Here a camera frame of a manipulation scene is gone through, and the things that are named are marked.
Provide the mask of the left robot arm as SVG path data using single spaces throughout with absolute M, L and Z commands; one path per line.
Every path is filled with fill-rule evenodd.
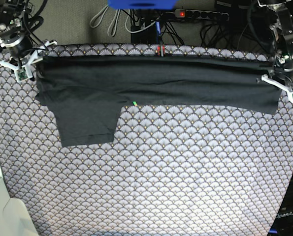
M 262 40 L 252 22 L 252 12 L 257 8 L 269 11 L 268 27 L 272 37 Z M 252 0 L 247 10 L 248 27 L 259 45 L 271 55 L 272 65 L 258 82 L 266 82 L 287 94 L 293 103 L 293 16 L 286 0 Z

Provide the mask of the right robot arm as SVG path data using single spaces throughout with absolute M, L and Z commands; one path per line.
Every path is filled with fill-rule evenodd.
M 6 49 L 10 53 L 8 61 L 0 61 L 0 67 L 12 70 L 17 82 L 34 81 L 32 65 L 43 60 L 49 47 L 57 45 L 57 41 L 43 42 L 34 34 L 44 22 L 40 14 L 47 1 L 33 16 L 29 4 L 28 0 L 6 0 L 0 9 L 0 52 Z

